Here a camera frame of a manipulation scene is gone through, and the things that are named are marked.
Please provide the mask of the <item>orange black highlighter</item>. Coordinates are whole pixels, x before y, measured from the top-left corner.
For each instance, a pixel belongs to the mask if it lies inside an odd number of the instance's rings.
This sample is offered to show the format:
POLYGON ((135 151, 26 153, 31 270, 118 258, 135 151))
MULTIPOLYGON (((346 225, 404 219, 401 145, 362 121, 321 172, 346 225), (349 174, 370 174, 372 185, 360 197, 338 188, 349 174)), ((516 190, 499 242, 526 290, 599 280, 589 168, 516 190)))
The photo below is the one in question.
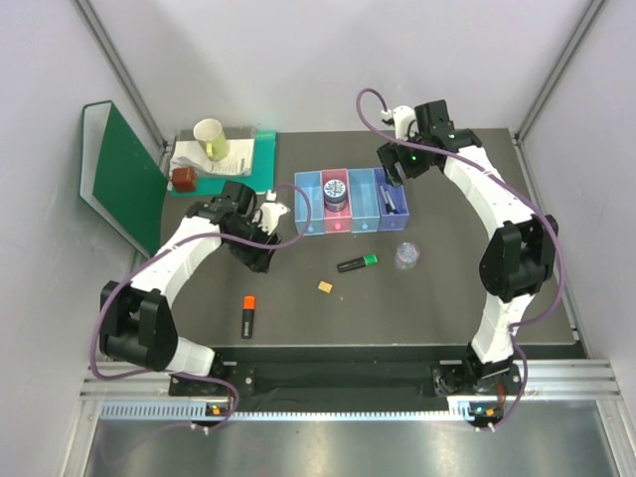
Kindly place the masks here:
POLYGON ((252 337, 255 304, 255 297, 253 295, 247 295, 243 299, 241 315, 241 337, 243 339, 250 339, 252 337))

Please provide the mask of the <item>white blue marker pen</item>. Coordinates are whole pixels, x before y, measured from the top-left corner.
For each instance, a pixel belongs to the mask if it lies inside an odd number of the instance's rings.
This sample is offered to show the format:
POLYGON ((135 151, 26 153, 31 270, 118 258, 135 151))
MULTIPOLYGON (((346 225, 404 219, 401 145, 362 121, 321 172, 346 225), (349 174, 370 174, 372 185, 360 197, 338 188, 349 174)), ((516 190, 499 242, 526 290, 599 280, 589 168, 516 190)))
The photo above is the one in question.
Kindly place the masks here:
POLYGON ((388 191, 385 191, 385 197, 387 201, 387 207, 390 210, 391 214, 396 214, 398 212, 398 209, 391 197, 391 194, 388 191))

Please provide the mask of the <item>purple drawer box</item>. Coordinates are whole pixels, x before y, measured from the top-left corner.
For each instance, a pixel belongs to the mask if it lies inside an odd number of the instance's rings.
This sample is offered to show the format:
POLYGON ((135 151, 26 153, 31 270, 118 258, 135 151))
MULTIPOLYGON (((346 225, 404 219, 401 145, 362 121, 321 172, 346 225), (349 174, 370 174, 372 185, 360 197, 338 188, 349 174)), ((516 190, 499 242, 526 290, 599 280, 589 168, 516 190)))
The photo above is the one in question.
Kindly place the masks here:
POLYGON ((382 167, 373 169, 376 181, 377 197, 380 209, 380 221, 378 226, 379 232, 397 232, 405 229, 409 221, 409 208, 406 200, 404 186, 394 187, 391 185, 385 175, 382 167), (379 190, 379 186, 383 185, 385 190, 391 194, 391 197, 397 207, 396 214, 387 214, 385 205, 379 190))

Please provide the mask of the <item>blue round lidded jar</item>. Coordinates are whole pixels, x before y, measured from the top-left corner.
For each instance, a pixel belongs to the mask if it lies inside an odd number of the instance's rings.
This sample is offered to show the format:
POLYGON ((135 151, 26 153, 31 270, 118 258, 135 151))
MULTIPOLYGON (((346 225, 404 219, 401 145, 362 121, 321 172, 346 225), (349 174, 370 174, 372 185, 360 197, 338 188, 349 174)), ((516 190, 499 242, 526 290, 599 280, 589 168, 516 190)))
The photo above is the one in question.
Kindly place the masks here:
POLYGON ((340 179, 328 180, 323 185, 324 206, 327 211, 338 213, 348 205, 348 188, 340 179))

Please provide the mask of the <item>pink drawer box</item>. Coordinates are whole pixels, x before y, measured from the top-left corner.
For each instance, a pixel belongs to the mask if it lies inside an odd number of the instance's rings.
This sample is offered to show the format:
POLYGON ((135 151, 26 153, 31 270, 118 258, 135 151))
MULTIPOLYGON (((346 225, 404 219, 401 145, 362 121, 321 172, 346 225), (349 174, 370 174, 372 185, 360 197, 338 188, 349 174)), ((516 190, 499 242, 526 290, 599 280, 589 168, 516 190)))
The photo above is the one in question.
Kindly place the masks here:
POLYGON ((330 212, 325 209, 324 199, 324 224, 326 234, 343 234, 349 233, 352 229, 352 210, 350 198, 350 181, 348 171, 346 169, 325 169, 321 171, 322 189, 323 185, 331 179, 340 179, 344 181, 348 188, 348 205, 338 213, 330 212))

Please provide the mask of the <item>white black marker pen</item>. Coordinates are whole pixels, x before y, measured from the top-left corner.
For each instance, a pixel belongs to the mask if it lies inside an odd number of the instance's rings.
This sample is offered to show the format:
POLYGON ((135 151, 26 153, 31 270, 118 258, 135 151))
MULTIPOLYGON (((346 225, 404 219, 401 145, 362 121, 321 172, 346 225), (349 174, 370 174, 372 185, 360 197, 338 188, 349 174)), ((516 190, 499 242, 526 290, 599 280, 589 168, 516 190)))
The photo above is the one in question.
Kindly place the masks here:
POLYGON ((380 190, 380 193, 381 193, 381 196, 382 196, 382 199, 383 199, 383 202, 384 202, 384 205, 385 205, 385 209, 386 209, 386 211, 387 211, 387 214, 389 214, 389 213, 392 211, 392 209, 391 209, 390 202, 389 202, 389 200, 387 199, 386 190, 385 190, 385 188, 384 188, 384 186, 383 186, 383 185, 380 185, 380 186, 379 186, 379 190, 380 190))

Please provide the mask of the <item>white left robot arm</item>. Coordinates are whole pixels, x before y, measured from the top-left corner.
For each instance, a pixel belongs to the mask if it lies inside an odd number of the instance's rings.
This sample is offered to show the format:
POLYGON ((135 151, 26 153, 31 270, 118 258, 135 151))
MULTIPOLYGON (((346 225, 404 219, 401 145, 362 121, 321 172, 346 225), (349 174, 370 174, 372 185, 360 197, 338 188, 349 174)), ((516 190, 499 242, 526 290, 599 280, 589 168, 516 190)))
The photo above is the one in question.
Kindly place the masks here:
POLYGON ((265 273, 281 248, 276 229, 290 209, 273 191, 259 202, 250 187, 226 181, 221 193, 190 206, 168 241, 146 263, 100 295, 93 350, 145 371, 185 373, 204 394, 224 385, 213 349, 181 337, 172 305, 197 268, 222 246, 251 271, 265 273))

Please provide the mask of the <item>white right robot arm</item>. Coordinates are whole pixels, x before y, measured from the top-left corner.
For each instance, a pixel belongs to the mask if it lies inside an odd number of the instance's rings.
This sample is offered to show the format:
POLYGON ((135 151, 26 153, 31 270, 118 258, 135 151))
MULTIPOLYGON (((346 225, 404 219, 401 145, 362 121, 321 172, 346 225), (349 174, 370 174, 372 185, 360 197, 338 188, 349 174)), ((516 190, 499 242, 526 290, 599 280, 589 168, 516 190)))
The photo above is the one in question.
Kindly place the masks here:
POLYGON ((512 324, 551 278, 556 249, 533 210, 501 187, 502 177, 487 156, 478 135, 458 129, 450 119, 445 100, 415 108, 384 108, 382 122, 394 131, 395 140, 377 153, 386 178, 394 186, 437 168, 463 194, 485 228, 489 242, 479 263, 486 301, 478 330, 469 343, 458 377, 439 371, 438 390, 456 394, 469 388, 484 394, 495 387, 512 366, 515 336, 512 324))

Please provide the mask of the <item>small tan eraser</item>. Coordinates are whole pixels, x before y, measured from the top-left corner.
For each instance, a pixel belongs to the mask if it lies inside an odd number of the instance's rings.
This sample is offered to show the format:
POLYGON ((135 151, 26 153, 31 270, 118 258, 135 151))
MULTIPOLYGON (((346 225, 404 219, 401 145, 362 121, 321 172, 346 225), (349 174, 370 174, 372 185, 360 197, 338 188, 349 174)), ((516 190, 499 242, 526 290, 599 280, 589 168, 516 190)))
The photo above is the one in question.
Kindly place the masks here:
POLYGON ((333 288, 333 285, 325 281, 321 281, 318 285, 318 289, 325 293, 330 293, 332 291, 332 288, 333 288))

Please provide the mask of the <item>clear plastic pin jar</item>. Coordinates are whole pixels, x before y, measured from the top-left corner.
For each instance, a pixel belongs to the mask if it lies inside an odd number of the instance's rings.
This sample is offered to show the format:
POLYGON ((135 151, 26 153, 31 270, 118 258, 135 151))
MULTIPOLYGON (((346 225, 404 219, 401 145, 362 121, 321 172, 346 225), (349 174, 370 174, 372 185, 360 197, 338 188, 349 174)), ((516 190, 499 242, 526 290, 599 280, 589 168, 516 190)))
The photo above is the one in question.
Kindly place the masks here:
POLYGON ((395 264, 398 269, 414 268, 419 260, 419 248, 415 243, 403 242, 397 246, 395 264))

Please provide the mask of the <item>teal green notebook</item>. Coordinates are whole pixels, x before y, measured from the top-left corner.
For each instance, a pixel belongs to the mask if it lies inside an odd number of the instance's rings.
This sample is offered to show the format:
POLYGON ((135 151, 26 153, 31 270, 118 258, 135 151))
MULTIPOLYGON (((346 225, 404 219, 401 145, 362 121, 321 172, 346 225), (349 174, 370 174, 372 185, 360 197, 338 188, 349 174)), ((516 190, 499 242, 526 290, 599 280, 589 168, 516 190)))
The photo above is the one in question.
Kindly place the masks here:
POLYGON ((197 188, 194 192, 180 193, 172 184, 168 185, 168 190, 173 197, 212 196, 222 191, 226 180, 233 180, 247 185, 258 194, 264 194, 274 187, 276 139, 277 133, 273 130, 257 130, 255 132, 253 164, 250 175, 206 177, 202 172, 198 172, 197 188))

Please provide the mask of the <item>green black highlighter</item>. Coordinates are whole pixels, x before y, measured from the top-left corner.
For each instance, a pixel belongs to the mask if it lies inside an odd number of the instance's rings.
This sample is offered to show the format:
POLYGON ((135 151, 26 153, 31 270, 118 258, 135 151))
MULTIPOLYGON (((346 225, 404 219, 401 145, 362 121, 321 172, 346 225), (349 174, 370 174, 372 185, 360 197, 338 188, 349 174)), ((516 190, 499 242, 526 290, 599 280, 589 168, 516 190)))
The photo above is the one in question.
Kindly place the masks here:
POLYGON ((350 272, 357 269, 375 265, 378 262, 379 262, 378 257, 375 254, 367 254, 361 257, 352 258, 344 262, 338 263, 337 271, 339 273, 350 272))

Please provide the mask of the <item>cream yellow mug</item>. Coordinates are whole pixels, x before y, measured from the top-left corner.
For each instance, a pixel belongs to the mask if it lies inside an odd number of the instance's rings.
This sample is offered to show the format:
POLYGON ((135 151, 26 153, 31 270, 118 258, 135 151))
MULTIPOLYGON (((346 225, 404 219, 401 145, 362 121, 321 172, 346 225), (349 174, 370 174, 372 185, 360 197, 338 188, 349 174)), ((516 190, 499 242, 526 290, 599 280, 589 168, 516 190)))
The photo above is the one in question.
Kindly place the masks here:
POLYGON ((207 118, 199 121, 193 128, 193 134, 210 160, 221 161, 227 158, 229 144, 218 120, 207 118))

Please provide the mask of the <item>green binder folder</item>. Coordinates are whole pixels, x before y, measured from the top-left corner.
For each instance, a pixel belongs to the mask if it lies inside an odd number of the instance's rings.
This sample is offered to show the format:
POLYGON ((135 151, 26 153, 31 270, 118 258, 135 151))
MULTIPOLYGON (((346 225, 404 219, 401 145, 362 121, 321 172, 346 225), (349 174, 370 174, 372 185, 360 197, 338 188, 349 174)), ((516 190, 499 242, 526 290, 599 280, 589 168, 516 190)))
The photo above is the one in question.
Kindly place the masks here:
POLYGON ((161 243, 167 178, 111 100, 81 110, 79 196, 137 251, 161 243))

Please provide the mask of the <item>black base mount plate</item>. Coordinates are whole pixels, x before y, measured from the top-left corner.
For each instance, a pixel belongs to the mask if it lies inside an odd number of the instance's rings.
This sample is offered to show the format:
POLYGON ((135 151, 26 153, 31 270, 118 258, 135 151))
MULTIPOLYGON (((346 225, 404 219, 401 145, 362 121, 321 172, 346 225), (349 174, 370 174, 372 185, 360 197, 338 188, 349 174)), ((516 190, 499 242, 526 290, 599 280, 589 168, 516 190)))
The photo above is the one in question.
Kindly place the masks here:
POLYGON ((462 363, 451 362, 315 362, 214 364, 211 376, 238 388, 243 398, 271 397, 275 392, 313 390, 343 394, 349 390, 414 393, 436 398, 458 395, 495 396, 518 388, 519 370, 512 365, 497 375, 477 379, 462 363))

